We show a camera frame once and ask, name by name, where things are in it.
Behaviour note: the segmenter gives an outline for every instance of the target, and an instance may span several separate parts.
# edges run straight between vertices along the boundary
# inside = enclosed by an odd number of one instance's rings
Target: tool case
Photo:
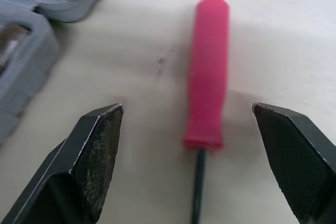
[[[96,1],[0,0],[0,32],[10,24],[29,30],[0,75],[0,143],[8,139],[27,102],[39,91],[60,55],[48,19],[75,22]]]

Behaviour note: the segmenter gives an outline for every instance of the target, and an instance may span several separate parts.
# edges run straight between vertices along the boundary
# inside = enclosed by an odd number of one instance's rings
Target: black metal shaft
[[[199,224],[201,220],[205,161],[206,161],[206,150],[203,148],[198,149],[196,158],[196,167],[195,167],[191,224]]]

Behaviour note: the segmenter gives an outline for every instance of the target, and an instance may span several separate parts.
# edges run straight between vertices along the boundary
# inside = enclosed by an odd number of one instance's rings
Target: red screwdriver handle
[[[187,147],[223,146],[222,109],[227,91],[229,6],[202,0],[196,9],[188,78]]]

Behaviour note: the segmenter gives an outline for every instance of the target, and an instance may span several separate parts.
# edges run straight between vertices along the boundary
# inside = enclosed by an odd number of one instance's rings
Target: screwdriver
[[[191,224],[199,224],[206,153],[223,147],[222,109],[227,91],[229,6],[202,0],[196,8],[188,74],[184,146],[197,151]]]

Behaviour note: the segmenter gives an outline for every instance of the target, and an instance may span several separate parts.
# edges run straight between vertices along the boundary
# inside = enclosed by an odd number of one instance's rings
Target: white table surface
[[[194,156],[181,139],[198,1],[102,0],[84,20],[54,25],[64,54],[0,147],[0,219],[81,115],[122,102],[120,148],[99,224],[189,223]],[[298,223],[251,106],[304,113],[336,139],[336,0],[227,1],[226,146],[208,159],[203,223]]]

